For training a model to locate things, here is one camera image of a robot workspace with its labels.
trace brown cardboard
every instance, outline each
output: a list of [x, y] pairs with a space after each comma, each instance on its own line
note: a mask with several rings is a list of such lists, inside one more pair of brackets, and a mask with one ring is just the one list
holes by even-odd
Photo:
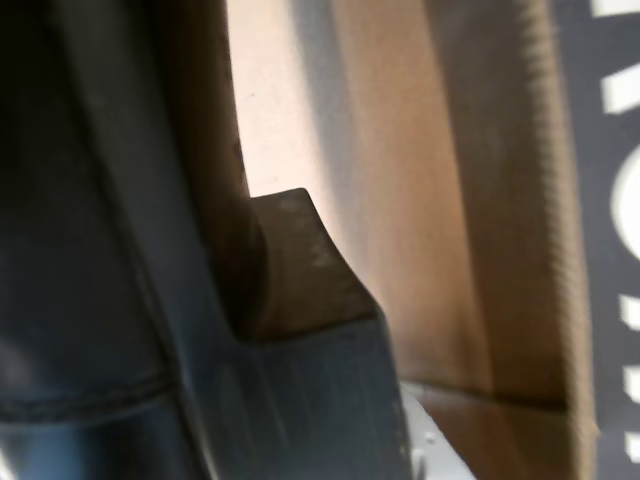
[[416, 381], [564, 402], [510, 0], [229, 2], [253, 194], [307, 187]]

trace seam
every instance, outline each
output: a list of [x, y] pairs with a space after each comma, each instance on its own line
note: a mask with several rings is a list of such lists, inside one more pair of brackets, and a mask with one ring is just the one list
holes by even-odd
[[117, 413], [170, 391], [171, 380], [159, 375], [103, 391], [47, 400], [0, 400], [0, 422], [61, 422]]

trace white letter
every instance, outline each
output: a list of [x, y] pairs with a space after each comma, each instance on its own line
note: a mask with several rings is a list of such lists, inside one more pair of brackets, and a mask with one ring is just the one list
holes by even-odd
[[611, 214], [623, 243], [640, 260], [640, 146], [627, 157], [613, 184]]
[[640, 0], [591, 0], [594, 17], [640, 12]]
[[640, 463], [640, 434], [626, 433], [625, 437], [627, 455], [633, 463]]
[[640, 64], [602, 79], [605, 113], [620, 115], [640, 106]]
[[640, 331], [640, 298], [620, 295], [620, 319], [631, 330]]

